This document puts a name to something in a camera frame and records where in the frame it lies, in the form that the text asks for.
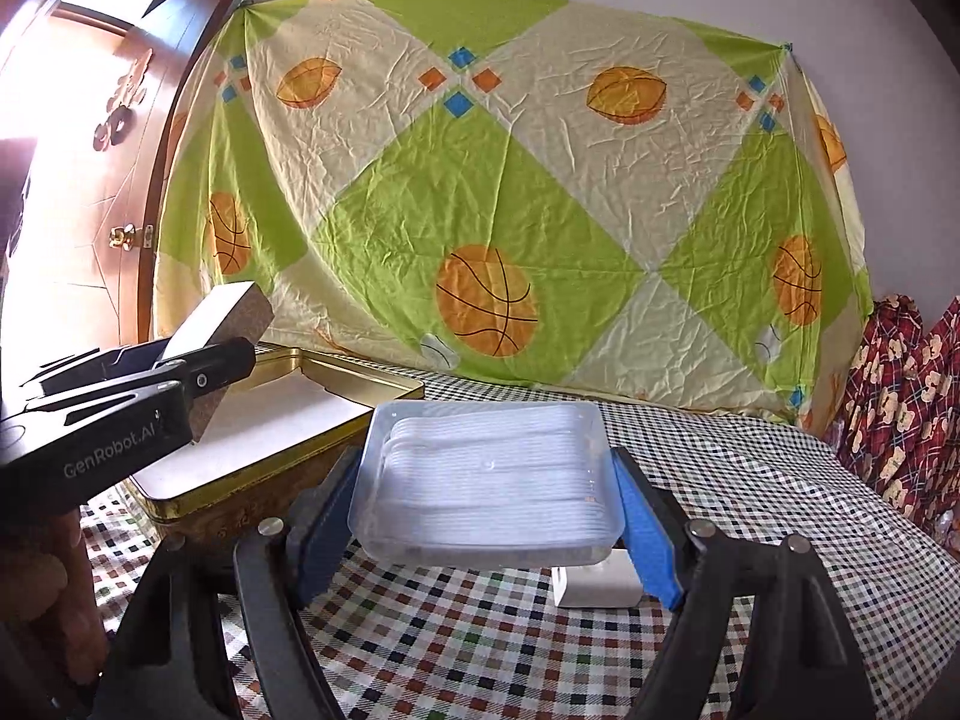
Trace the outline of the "person's left hand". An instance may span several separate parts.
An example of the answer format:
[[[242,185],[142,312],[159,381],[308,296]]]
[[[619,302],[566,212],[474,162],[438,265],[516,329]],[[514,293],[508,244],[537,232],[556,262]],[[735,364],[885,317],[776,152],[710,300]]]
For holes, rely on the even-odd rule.
[[[109,642],[78,509],[2,527],[2,621],[31,622],[46,613],[53,619],[49,647],[59,651],[68,678],[93,683]]]

